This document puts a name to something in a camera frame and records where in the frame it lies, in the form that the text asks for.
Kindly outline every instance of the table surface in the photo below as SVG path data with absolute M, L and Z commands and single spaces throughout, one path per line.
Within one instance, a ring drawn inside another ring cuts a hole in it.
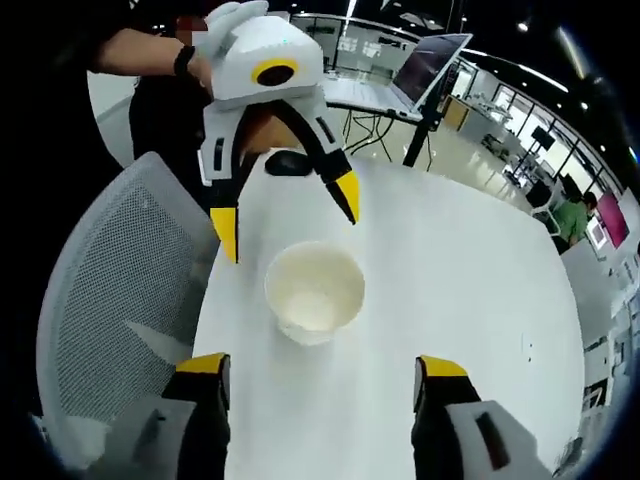
M 240 198 L 241 263 L 220 249 L 193 352 L 231 355 L 226 478 L 415 478 L 421 354 L 464 367 L 553 468 L 578 431 L 584 359 L 542 224 L 443 177 L 352 159 L 361 220 L 351 226 L 318 177 L 270 177 L 266 156 Z M 348 250 L 366 281 L 355 321 L 316 347 L 280 333 L 263 285 L 274 256 L 308 240 Z

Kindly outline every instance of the gray mesh chair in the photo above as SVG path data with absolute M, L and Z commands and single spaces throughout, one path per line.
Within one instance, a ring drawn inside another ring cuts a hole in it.
M 162 393 L 191 356 L 218 245 L 155 153 L 80 219 L 49 279 L 36 350 L 45 427 L 66 467 L 87 468 L 118 414 Z

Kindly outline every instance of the ceiling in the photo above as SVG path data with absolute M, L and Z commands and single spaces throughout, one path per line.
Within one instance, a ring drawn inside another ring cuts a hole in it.
M 270 1 L 272 10 L 334 15 L 345 15 L 348 3 Z M 578 0 L 389 0 L 382 8 L 382 3 L 358 0 L 353 17 L 421 36 L 444 33 L 447 23 L 450 32 L 473 33 L 468 48 L 490 56 L 471 55 L 470 60 L 481 68 L 497 71 L 500 80 L 518 86 L 553 110 L 591 145 L 606 145 L 605 161 L 622 183 L 640 196 L 640 170 L 629 154 L 629 146 L 640 152 L 634 140 L 639 109 L 631 108 L 639 104 L 632 85 L 637 82 L 631 73 L 637 41 L 633 39 L 633 15 L 624 15 L 620 11 L 622 4 L 614 1 L 611 7 L 604 7 Z M 426 22 L 421 25 L 416 18 Z M 518 29 L 520 22 L 527 22 L 526 33 Z M 562 27 L 564 42 L 558 40 L 558 27 Z M 569 92 L 532 76 L 517 64 L 560 82 Z M 580 107 L 583 102 L 589 105 L 586 111 Z

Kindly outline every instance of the hand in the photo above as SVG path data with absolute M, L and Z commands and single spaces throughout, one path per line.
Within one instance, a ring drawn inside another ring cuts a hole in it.
M 187 64 L 187 70 L 195 79 L 200 82 L 200 85 L 202 85 L 207 90 L 207 92 L 209 92 L 211 98 L 213 98 L 213 78 L 211 64 L 209 63 L 209 61 L 202 55 L 195 53 Z

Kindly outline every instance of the laptop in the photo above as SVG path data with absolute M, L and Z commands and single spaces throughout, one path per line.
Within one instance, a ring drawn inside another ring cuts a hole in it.
M 423 38 L 388 86 L 325 77 L 322 86 L 326 101 L 368 110 L 394 110 L 419 121 L 419 108 L 471 37 L 464 33 Z

